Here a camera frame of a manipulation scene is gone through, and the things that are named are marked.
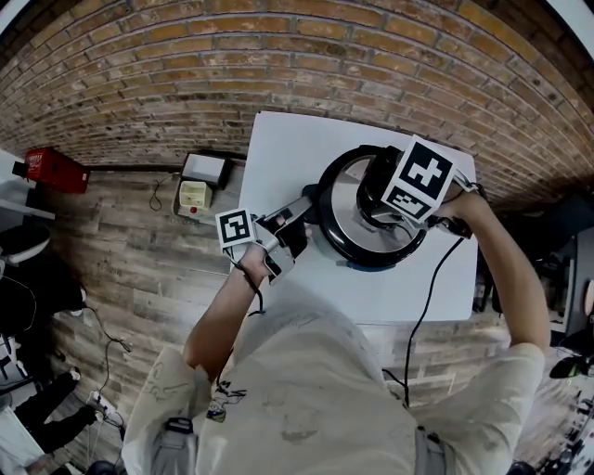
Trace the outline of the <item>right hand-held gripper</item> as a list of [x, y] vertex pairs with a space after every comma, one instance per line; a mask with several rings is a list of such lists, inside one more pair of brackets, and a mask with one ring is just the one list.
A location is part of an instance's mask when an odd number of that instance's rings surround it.
[[458, 167], [452, 153], [415, 135], [404, 150], [389, 146], [371, 154], [356, 202], [363, 217], [377, 227], [402, 223], [419, 229], [439, 227], [470, 238], [471, 231], [463, 221], [435, 214], [458, 197], [449, 194], [452, 186], [459, 194], [483, 192]]

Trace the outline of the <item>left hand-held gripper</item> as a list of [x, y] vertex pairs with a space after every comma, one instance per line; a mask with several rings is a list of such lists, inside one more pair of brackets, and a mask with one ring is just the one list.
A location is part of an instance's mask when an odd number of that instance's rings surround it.
[[[272, 234], [266, 221], [280, 214], [285, 224]], [[300, 197], [268, 215], [256, 216], [247, 208], [221, 212], [215, 223], [221, 251], [236, 263], [234, 249], [245, 250], [255, 244], [264, 250], [264, 266], [269, 272], [269, 283], [275, 285], [295, 265], [296, 258], [307, 246], [304, 219], [316, 219], [316, 209], [309, 197]]]

